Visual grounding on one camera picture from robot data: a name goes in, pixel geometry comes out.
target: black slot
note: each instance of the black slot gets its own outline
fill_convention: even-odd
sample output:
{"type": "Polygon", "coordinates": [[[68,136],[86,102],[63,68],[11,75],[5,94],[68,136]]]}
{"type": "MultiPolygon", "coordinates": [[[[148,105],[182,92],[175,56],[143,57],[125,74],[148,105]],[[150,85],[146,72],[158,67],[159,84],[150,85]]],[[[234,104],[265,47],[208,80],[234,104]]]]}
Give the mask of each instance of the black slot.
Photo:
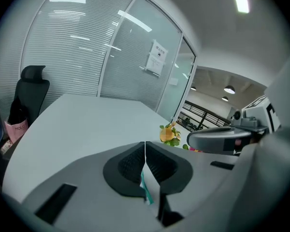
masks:
{"type": "Polygon", "coordinates": [[[212,166],[218,167],[218,168],[223,168],[223,169],[228,169],[228,170],[232,170],[234,165],[233,164],[228,164],[228,163],[224,163],[221,161],[212,161],[211,162],[212,166]]]}
{"type": "Polygon", "coordinates": [[[43,221],[53,224],[77,187],[63,184],[35,213],[43,221]]]}

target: black strip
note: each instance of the black strip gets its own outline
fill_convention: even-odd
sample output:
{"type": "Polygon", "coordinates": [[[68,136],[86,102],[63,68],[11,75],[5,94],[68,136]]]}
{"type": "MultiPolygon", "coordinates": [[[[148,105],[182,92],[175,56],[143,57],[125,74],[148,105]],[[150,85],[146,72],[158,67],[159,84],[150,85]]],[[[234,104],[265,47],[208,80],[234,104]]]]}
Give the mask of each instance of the black strip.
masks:
{"type": "Polygon", "coordinates": [[[271,123],[271,128],[272,128],[272,132],[274,132],[274,124],[273,124],[273,120],[272,120],[272,115],[270,113],[270,111],[273,110],[273,107],[272,107],[272,104],[269,104],[266,108],[266,111],[267,111],[267,114],[269,116],[269,119],[270,119],[270,123],[271,123]]]}
{"type": "Polygon", "coordinates": [[[228,163],[224,163],[224,162],[216,161],[216,160],[212,161],[210,165],[218,167],[218,168],[227,169],[227,170],[232,170],[234,167],[233,164],[228,164],[228,163]]]}
{"type": "Polygon", "coordinates": [[[184,217],[178,212],[171,211],[166,195],[160,194],[158,220],[164,225],[164,227],[168,227],[183,218],[184,217]]]}
{"type": "Polygon", "coordinates": [[[199,126],[198,126],[197,130],[199,130],[200,127],[202,126],[202,124],[203,124],[203,122],[205,120],[206,115],[207,115],[207,112],[204,113],[203,118],[202,118],[201,122],[199,123],[199,126]]]}
{"type": "Polygon", "coordinates": [[[77,187],[63,184],[35,213],[43,221],[53,224],[77,187]]]}

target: black railing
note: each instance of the black railing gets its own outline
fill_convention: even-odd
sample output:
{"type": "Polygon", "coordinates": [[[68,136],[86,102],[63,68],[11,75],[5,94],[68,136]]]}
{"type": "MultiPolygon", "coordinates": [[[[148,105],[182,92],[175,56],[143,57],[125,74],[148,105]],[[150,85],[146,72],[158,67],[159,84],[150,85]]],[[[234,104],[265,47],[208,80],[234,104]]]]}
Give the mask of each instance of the black railing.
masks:
{"type": "Polygon", "coordinates": [[[189,131],[197,131],[202,130],[203,128],[208,128],[206,125],[201,125],[198,129],[200,122],[183,112],[180,112],[177,118],[177,123],[189,131]]]}
{"type": "Polygon", "coordinates": [[[193,104],[193,103],[191,103],[189,101],[185,101],[185,103],[183,105],[183,108],[188,110],[188,111],[190,111],[190,112],[192,112],[193,114],[196,114],[196,115],[201,117],[201,121],[197,121],[196,119],[191,118],[190,116],[188,116],[185,113],[181,112],[181,114],[183,114],[184,116],[189,118],[189,119],[185,118],[187,124],[184,122],[184,125],[187,125],[188,128],[186,126],[184,126],[178,120],[177,120],[177,122],[179,124],[181,124],[182,126],[184,126],[186,129],[188,129],[189,131],[197,131],[197,130],[200,130],[201,127],[208,128],[207,126],[205,126],[203,124],[204,120],[209,121],[210,123],[212,123],[212,124],[214,124],[214,125],[216,125],[218,127],[230,124],[230,121],[227,120],[226,118],[223,118],[223,117],[219,116],[218,114],[215,114],[212,111],[209,111],[206,108],[203,108],[201,106],[193,104]],[[196,121],[198,123],[198,126],[197,127],[189,126],[189,124],[191,124],[191,123],[189,123],[190,119],[192,119],[193,121],[196,121]]]}

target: glass door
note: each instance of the glass door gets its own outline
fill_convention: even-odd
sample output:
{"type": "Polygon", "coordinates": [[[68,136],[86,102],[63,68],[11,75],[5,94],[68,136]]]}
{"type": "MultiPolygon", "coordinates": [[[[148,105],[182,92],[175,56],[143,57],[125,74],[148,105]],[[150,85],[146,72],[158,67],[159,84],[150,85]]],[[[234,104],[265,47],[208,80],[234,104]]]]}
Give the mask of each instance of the glass door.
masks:
{"type": "Polygon", "coordinates": [[[118,14],[125,18],[111,46],[101,97],[140,101],[156,111],[182,32],[148,0],[118,14]]]}
{"type": "Polygon", "coordinates": [[[194,60],[195,55],[183,38],[168,84],[157,110],[157,113],[169,122],[172,121],[183,97],[194,60]]]}

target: black office chair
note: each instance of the black office chair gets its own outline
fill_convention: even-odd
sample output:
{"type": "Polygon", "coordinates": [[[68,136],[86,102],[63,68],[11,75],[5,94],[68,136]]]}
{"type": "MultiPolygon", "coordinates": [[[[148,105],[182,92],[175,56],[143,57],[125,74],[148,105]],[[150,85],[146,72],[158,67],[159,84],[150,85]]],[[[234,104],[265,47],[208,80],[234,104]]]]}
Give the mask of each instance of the black office chair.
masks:
{"type": "MultiPolygon", "coordinates": [[[[17,82],[15,96],[21,105],[26,107],[28,125],[30,126],[39,116],[40,109],[49,88],[49,81],[42,79],[45,66],[29,65],[21,72],[17,82]]],[[[2,185],[5,170],[21,137],[2,155],[0,153],[0,185],[2,185]]]]}
{"type": "Polygon", "coordinates": [[[28,112],[30,126],[39,116],[42,103],[49,89],[49,81],[42,79],[45,65],[29,65],[21,72],[21,79],[17,82],[15,96],[20,99],[22,106],[28,112]]]}

